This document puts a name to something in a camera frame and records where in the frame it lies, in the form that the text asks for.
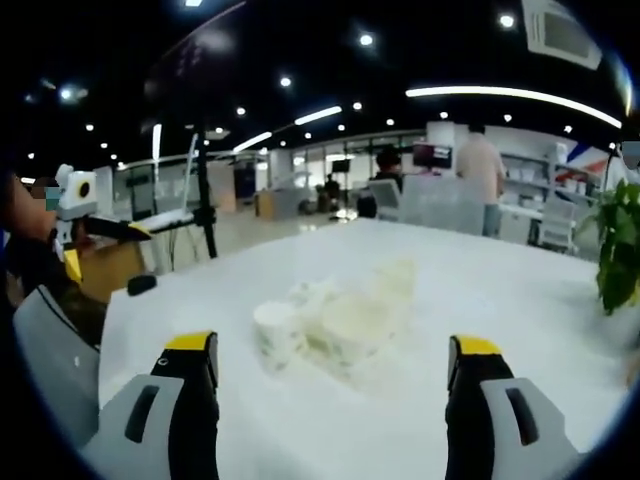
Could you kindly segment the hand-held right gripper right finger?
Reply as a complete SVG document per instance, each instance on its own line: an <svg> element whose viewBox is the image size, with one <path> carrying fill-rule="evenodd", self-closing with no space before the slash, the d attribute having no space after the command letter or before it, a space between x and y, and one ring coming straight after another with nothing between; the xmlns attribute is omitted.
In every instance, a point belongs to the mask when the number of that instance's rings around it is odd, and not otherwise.
<svg viewBox="0 0 640 480"><path fill-rule="evenodd" d="M450 337L447 390L447 479L564 479L582 460L563 413L493 342Z"/></svg>

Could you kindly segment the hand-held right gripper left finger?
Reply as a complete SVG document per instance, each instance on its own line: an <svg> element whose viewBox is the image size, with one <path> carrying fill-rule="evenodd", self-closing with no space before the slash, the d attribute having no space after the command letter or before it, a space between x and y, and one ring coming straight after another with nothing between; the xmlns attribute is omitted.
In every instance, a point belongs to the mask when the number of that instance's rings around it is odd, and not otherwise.
<svg viewBox="0 0 640 480"><path fill-rule="evenodd" d="M172 339L104 405L82 449L102 479L217 479L218 336Z"/></svg>

